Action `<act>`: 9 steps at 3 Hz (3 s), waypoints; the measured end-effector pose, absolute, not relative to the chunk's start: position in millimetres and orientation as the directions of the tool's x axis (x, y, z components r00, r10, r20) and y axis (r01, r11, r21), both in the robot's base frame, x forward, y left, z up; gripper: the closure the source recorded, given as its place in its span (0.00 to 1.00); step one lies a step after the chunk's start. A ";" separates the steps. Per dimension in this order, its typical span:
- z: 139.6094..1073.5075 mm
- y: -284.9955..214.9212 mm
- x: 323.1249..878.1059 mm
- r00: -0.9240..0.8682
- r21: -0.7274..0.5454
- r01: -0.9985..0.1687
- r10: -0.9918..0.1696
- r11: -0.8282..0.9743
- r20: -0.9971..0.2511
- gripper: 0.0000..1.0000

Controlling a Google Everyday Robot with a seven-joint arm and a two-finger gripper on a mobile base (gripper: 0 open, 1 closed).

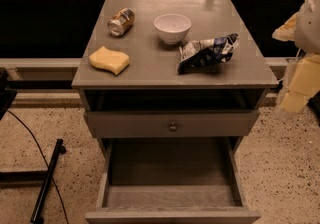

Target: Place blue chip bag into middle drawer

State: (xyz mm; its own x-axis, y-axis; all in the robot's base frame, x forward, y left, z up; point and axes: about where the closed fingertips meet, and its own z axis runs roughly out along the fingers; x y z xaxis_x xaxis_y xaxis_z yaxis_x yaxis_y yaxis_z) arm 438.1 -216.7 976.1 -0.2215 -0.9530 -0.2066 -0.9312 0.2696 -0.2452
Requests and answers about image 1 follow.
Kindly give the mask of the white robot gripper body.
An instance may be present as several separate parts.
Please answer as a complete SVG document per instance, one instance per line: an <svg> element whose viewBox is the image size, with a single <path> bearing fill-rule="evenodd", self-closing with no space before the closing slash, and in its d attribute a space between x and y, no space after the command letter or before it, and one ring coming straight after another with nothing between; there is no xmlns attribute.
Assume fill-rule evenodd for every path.
<svg viewBox="0 0 320 224"><path fill-rule="evenodd" d="M320 0L306 0L297 14L295 45L305 52L320 53Z"/></svg>

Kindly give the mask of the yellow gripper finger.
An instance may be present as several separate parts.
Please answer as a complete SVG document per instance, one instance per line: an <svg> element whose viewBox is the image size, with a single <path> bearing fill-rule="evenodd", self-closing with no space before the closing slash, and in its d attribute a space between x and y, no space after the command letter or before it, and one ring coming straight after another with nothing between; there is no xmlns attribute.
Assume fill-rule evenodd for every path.
<svg viewBox="0 0 320 224"><path fill-rule="evenodd" d="M287 68L287 81L277 99L280 111L295 114L320 92L320 55L308 54Z"/></svg>
<svg viewBox="0 0 320 224"><path fill-rule="evenodd" d="M293 14L283 25L277 28L272 38L279 41L294 41L297 13Z"/></svg>

